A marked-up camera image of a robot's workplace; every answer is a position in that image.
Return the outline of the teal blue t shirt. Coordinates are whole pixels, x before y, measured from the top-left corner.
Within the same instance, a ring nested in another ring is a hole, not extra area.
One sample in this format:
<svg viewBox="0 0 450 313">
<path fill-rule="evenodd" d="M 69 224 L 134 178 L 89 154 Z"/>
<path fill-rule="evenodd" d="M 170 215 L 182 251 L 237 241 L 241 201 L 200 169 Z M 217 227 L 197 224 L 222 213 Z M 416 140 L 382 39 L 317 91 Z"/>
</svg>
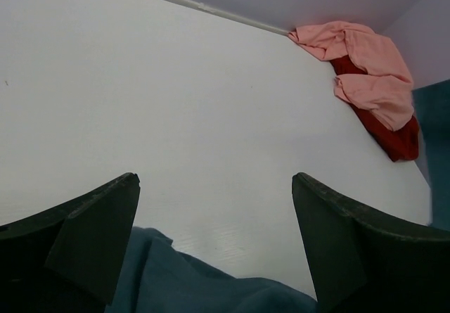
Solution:
<svg viewBox="0 0 450 313">
<path fill-rule="evenodd" d="M 429 227 L 449 232 L 449 82 L 413 93 L 432 191 Z M 135 228 L 108 312 L 319 312 L 312 298 L 264 278 L 238 279 Z"/>
</svg>

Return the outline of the pink t shirt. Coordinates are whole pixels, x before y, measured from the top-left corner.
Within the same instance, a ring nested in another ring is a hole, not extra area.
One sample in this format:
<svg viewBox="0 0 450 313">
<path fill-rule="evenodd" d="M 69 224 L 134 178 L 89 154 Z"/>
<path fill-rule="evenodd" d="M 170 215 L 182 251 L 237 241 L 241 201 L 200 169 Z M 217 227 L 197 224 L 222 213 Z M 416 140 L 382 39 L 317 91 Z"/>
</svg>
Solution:
<svg viewBox="0 0 450 313">
<path fill-rule="evenodd" d="M 390 38 L 365 25 L 344 21 L 297 27 L 288 37 L 320 61 L 348 56 L 364 71 L 337 75 L 336 97 L 369 111 L 391 131 L 411 119 L 413 78 Z"/>
</svg>

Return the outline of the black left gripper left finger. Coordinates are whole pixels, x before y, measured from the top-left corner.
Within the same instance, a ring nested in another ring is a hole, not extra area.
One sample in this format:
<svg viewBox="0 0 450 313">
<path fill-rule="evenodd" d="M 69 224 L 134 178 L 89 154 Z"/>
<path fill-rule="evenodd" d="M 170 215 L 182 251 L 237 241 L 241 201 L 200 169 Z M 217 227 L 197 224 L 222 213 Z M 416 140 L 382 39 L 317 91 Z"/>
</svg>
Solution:
<svg viewBox="0 0 450 313">
<path fill-rule="evenodd" d="M 140 195 L 126 173 L 1 226 L 2 312 L 103 312 L 120 277 Z"/>
</svg>

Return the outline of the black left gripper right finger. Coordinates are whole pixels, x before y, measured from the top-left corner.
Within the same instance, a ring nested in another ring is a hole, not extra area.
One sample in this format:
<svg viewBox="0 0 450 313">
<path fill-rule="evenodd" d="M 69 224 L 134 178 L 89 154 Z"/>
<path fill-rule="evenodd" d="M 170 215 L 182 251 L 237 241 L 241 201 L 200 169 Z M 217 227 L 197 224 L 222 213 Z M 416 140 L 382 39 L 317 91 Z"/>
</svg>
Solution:
<svg viewBox="0 0 450 313">
<path fill-rule="evenodd" d="M 448 312 L 449 232 L 394 217 L 300 172 L 292 198 L 319 312 Z"/>
</svg>

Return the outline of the red t shirt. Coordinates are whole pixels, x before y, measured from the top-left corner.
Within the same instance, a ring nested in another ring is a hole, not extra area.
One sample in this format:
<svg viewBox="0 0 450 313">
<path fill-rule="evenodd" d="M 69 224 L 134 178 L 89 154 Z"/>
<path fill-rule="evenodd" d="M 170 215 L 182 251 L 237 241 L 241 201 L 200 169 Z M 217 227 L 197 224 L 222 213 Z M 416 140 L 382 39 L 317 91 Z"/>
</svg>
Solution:
<svg viewBox="0 0 450 313">
<path fill-rule="evenodd" d="M 397 67 L 401 68 L 401 73 L 406 75 L 409 79 L 411 78 L 411 73 L 407 68 L 404 60 L 401 58 L 395 59 Z M 355 74 L 355 75 L 367 75 L 365 69 L 358 68 L 353 64 L 349 55 L 345 55 L 340 58 L 330 60 L 330 64 L 333 66 L 336 75 L 343 74 Z M 409 105 L 413 109 L 413 102 L 411 97 L 411 90 L 408 91 Z M 419 124 L 413 114 L 410 116 L 407 123 L 398 130 L 388 129 L 373 113 L 369 110 L 364 110 L 355 106 L 351 102 L 347 102 L 350 108 L 355 112 L 356 116 L 361 121 L 362 125 L 365 127 L 366 131 L 372 136 L 372 138 L 377 142 L 379 147 L 381 147 L 387 154 L 392 162 L 398 161 L 412 161 L 418 158 L 419 154 Z"/>
</svg>

